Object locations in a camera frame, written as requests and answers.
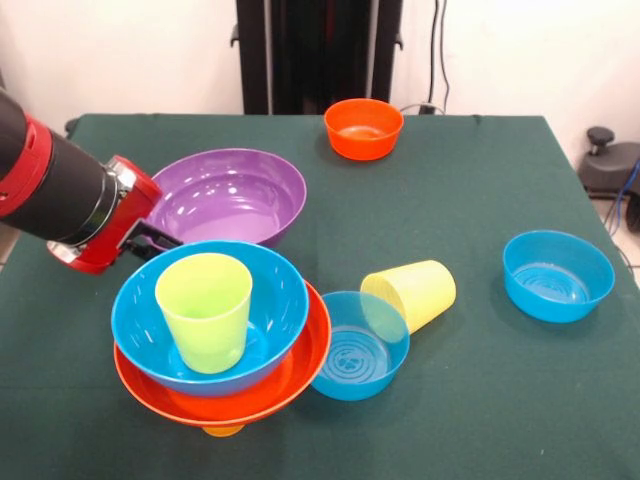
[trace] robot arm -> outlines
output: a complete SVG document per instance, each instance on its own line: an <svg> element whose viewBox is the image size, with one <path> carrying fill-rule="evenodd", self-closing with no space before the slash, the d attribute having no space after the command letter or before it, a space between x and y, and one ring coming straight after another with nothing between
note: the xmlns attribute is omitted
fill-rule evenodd
<svg viewBox="0 0 640 480"><path fill-rule="evenodd" d="M0 221L48 241L69 266L101 273L151 236L180 242L142 222L162 192L143 171L115 156L106 165L25 113L0 89Z"/></svg>

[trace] table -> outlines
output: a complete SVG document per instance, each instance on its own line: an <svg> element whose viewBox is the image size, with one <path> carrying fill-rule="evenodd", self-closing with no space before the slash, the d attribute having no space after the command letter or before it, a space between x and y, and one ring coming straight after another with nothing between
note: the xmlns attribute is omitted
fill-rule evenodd
<svg viewBox="0 0 640 480"><path fill-rule="evenodd" d="M150 173L185 155L272 151L309 196L278 246L321 293L435 258L455 305L413 335L390 388L360 403L312 389L229 439L166 420L120 384L110 308L140 264L69 270L23 235L0 277L0 472L47 479L640 478L640 297L544 119L411 117L396 150L355 164L319 117L87 115L72 139ZM613 293L582 322L544 325L502 286L518 232L600 247Z"/></svg>

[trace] power outlet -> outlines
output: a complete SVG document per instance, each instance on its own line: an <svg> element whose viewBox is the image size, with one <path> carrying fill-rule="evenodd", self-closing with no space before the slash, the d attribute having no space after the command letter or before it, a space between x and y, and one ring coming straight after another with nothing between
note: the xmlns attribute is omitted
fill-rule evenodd
<svg viewBox="0 0 640 480"><path fill-rule="evenodd" d="M418 111L418 115L435 115L435 113L436 109L429 105L420 105L420 110Z"/></svg>

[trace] white wall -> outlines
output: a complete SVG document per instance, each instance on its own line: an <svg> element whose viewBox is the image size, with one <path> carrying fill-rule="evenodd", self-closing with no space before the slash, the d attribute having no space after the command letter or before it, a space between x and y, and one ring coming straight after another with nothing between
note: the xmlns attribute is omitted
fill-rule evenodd
<svg viewBox="0 0 640 480"><path fill-rule="evenodd" d="M593 124L640 141L638 0L449 1L450 113L543 114L572 161ZM426 98L432 8L404 0L397 106ZM241 113L234 23L234 0L0 0L0 68L59 130L83 112Z"/></svg>
<svg viewBox="0 0 640 480"><path fill-rule="evenodd" d="M7 89L62 130L84 112L242 113L234 0L0 0Z"/></svg>
<svg viewBox="0 0 640 480"><path fill-rule="evenodd" d="M433 4L404 1L405 49L396 51L391 95L398 106L426 100ZM449 0L448 111L543 114L572 163L595 124L640 141L639 21L638 0Z"/></svg>

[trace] blue cable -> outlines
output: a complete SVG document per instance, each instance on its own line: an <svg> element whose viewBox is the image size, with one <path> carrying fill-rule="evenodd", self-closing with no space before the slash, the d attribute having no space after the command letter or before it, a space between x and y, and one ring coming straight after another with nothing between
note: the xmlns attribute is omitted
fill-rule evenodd
<svg viewBox="0 0 640 480"><path fill-rule="evenodd" d="M615 228L612 231L610 231L610 235L611 236L615 235L616 232L618 231L618 229L620 228L620 222L621 222L621 216L622 216L622 197L627 192L627 190L629 190L631 188L631 185L633 185L634 180L638 176L638 171L640 171L640 159L636 160L636 163L633 166L633 169L631 170L631 173L629 174L629 178L627 179L625 184L622 186L622 188L618 192L618 196L616 197L616 217L617 217L617 221L616 221Z"/></svg>

